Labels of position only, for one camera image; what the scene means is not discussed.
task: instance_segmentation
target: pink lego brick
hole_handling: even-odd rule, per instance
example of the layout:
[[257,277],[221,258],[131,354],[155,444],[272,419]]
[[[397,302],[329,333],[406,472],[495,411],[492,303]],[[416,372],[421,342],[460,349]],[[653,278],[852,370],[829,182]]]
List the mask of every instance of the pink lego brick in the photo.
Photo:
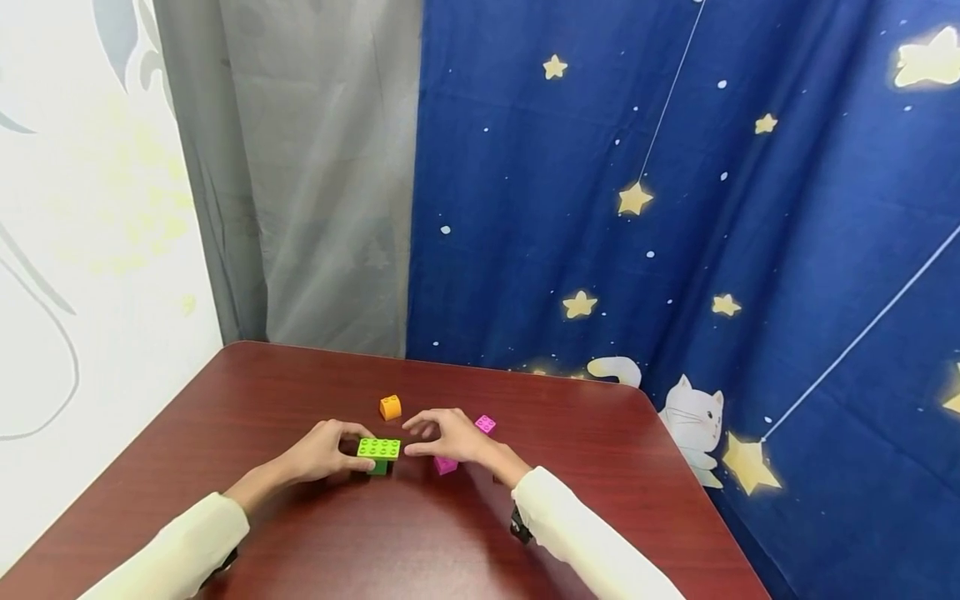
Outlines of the pink lego brick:
[[451,471],[457,470],[457,466],[459,465],[460,463],[458,463],[457,461],[450,460],[442,456],[433,457],[433,466],[437,468],[437,472],[440,475],[446,475]]
[[493,431],[494,427],[496,427],[496,421],[486,415],[483,415],[477,420],[476,423],[474,423],[474,425],[480,427],[480,429],[482,429],[487,435],[490,435],[490,432]]

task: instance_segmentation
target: blue curtain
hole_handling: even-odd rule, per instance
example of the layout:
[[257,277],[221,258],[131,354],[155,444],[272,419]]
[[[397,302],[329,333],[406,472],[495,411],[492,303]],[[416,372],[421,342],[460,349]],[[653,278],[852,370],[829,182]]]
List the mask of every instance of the blue curtain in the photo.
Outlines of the blue curtain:
[[408,356],[640,385],[775,597],[960,597],[956,28],[426,0]]

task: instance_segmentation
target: white wall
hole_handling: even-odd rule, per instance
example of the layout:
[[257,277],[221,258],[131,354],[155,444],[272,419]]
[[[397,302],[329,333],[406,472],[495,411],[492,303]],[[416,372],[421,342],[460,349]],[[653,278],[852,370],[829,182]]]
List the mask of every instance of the white wall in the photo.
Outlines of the white wall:
[[221,345],[144,10],[0,0],[0,574]]

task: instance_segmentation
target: forearm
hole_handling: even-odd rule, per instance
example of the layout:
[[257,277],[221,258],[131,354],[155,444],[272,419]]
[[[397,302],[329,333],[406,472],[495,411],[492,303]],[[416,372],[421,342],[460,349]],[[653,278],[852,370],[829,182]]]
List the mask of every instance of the forearm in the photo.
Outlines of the forearm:
[[537,543],[568,563],[601,600],[683,600],[659,569],[549,471],[530,468],[493,441],[477,462],[511,489]]
[[511,490],[532,470],[512,448],[494,440],[490,440],[480,451],[477,463]]
[[294,477],[279,460],[253,468],[224,492],[224,497],[237,503],[247,517],[251,516],[272,495],[292,485]]
[[82,600],[182,600],[250,531],[249,516],[293,478],[273,461],[252,469],[223,494],[212,493],[171,521]]

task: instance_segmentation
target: red-brown tabletop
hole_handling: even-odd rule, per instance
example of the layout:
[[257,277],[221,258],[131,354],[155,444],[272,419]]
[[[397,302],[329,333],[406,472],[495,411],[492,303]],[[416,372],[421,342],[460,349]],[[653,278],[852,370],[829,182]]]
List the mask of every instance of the red-brown tabletop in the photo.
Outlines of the red-brown tabletop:
[[[496,439],[564,480],[688,599],[768,597],[638,390],[243,342],[221,350],[0,579],[0,598],[76,598],[317,420],[407,440],[403,419],[377,412],[392,394],[404,418],[451,406],[491,416]],[[388,476],[275,498],[201,597],[589,597],[569,567],[510,535],[511,507],[476,466],[441,477],[429,459],[401,455]]]

